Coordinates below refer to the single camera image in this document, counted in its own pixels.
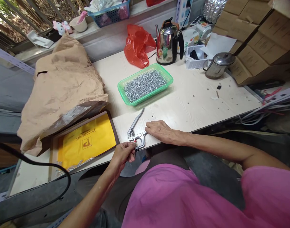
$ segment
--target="yellow paper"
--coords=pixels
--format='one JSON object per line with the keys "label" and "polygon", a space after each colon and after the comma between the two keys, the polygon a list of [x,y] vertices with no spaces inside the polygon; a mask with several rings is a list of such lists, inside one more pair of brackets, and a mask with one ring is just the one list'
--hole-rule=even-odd
{"label": "yellow paper", "polygon": [[115,145],[116,139],[106,113],[59,138],[58,162],[68,169],[99,156]]}

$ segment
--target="brown paper bag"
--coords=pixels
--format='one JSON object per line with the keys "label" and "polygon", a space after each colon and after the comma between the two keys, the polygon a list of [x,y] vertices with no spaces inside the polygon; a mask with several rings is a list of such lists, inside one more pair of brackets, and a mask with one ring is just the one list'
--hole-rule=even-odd
{"label": "brown paper bag", "polygon": [[63,35],[52,54],[37,61],[34,81],[17,131],[21,151],[33,156],[42,150],[41,139],[108,104],[102,79],[85,48],[68,35]]}

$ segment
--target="green plastic basket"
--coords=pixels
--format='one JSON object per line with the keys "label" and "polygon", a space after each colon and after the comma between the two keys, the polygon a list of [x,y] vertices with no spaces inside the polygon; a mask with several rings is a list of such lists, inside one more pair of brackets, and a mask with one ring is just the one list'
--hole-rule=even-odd
{"label": "green plastic basket", "polygon": [[[131,80],[133,80],[134,78],[136,78],[137,76],[139,76],[140,74],[143,74],[147,71],[150,70],[157,70],[161,73],[161,76],[166,80],[166,84],[161,86],[160,88],[150,92],[149,94],[146,94],[145,96],[135,100],[134,102],[130,102],[124,92],[124,86],[126,85],[127,82],[130,82]],[[128,78],[123,79],[122,81],[120,81],[117,85],[117,88],[119,89],[120,95],[123,99],[123,101],[125,102],[125,104],[127,105],[132,105],[132,106],[136,106],[142,102],[144,102],[145,100],[153,97],[154,95],[162,92],[163,90],[167,89],[167,87],[172,84],[173,82],[173,78],[172,76],[167,72],[167,70],[165,70],[161,65],[154,63],[152,65],[150,65],[149,67],[144,68],[143,70],[139,71],[138,73],[135,73],[131,76],[129,76]]]}

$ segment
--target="black cable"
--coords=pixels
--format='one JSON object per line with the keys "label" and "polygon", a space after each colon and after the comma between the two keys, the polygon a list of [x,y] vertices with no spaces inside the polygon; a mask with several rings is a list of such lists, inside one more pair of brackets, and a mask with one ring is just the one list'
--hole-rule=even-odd
{"label": "black cable", "polygon": [[157,52],[153,53],[150,57],[148,57],[148,59],[150,59],[151,57],[153,57]]}
{"label": "black cable", "polygon": [[13,149],[12,147],[9,147],[3,143],[0,143],[0,149],[3,149],[5,151],[7,151],[8,153],[12,154],[13,156],[23,160],[24,162],[26,163],[29,163],[31,165],[38,165],[38,166],[53,166],[53,167],[56,167],[56,168],[59,168],[61,169],[65,175],[67,176],[68,178],[68,182],[67,182],[67,186],[65,188],[65,190],[62,192],[62,194],[60,194],[58,197],[56,197],[55,199],[49,201],[48,203],[42,205],[42,206],[39,206],[39,207],[36,207],[32,210],[29,210],[29,211],[26,211],[26,212],[23,212],[21,214],[18,214],[18,215],[15,215],[15,216],[12,216],[10,218],[7,218],[7,219],[4,219],[3,221],[0,221],[0,224],[3,224],[5,222],[8,222],[8,221],[11,221],[11,220],[14,220],[16,218],[19,218],[19,217],[22,217],[26,214],[30,214],[32,212],[35,212],[39,209],[42,209],[52,203],[54,203],[55,201],[57,201],[58,199],[60,199],[68,190],[70,184],[71,184],[71,177],[70,177],[70,174],[68,173],[68,171],[66,169],[64,169],[63,167],[61,167],[60,165],[57,165],[57,164],[53,164],[53,163],[43,163],[43,162],[37,162],[37,161],[33,161],[33,160],[30,160],[29,158],[27,158],[25,155],[23,155],[22,153],[18,152],[17,150]]}
{"label": "black cable", "polygon": [[5,113],[20,113],[21,114],[21,112],[7,112],[7,111],[0,111],[0,112],[5,112]]}
{"label": "black cable", "polygon": [[186,20],[187,20],[189,14],[190,14],[190,10],[191,10],[190,1],[187,1],[187,2],[186,2],[186,7],[188,7],[188,6],[189,6],[189,12],[188,12],[187,17],[186,17],[186,19],[185,19],[185,21],[184,21],[184,23],[183,23],[183,26],[182,26],[182,28],[181,28],[181,30],[180,30],[179,32],[182,31],[182,29],[183,29],[183,27],[184,27],[184,25],[185,25],[185,22],[186,22]]}

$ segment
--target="hand tool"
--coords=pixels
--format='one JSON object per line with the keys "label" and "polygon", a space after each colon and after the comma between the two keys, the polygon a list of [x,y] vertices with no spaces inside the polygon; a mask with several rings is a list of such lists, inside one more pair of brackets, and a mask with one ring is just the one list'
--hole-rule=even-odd
{"label": "hand tool", "polygon": [[141,140],[141,144],[138,146],[136,145],[135,147],[135,151],[139,151],[141,148],[143,148],[145,146],[145,135],[147,134],[146,131],[143,131],[142,133],[139,133],[137,135],[135,135],[135,132],[133,130],[133,128],[135,127],[136,123],[138,122],[139,118],[141,117],[141,115],[144,112],[144,109],[142,109],[141,113],[135,118],[135,120],[133,121],[131,127],[129,128],[127,135],[128,135],[128,141],[134,141],[136,143],[137,139]]}

